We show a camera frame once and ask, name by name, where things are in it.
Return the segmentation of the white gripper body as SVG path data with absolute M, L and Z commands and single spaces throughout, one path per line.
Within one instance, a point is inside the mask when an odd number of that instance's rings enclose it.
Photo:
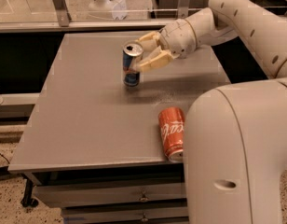
M 167 24 L 159 33 L 160 46 L 168 49 L 174 58 L 184 59 L 196 49 L 196 35 L 187 20 L 178 19 Z

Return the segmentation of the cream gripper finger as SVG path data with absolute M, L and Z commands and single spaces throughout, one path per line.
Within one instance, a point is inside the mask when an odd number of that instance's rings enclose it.
M 144 51 L 153 51 L 161 49 L 160 46 L 160 32 L 153 31 L 137 39 L 137 42 L 143 47 Z
M 136 70 L 138 72 L 158 69 L 174 60 L 171 52 L 168 49 L 162 49 L 161 46 L 155 49 L 143 49 L 143 54 L 143 58 L 136 63 Z

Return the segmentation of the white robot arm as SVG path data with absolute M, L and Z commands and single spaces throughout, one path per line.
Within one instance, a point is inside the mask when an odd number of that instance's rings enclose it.
M 145 72 L 234 31 L 266 79 L 205 92 L 184 125 L 190 224 L 282 224 L 280 177 L 287 169 L 287 20 L 250 0 L 206 8 L 140 37 Z

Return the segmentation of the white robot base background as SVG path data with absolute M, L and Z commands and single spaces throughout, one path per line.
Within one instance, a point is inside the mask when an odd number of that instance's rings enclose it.
M 127 17 L 126 0 L 92 0 L 89 16 L 95 20 L 124 20 Z

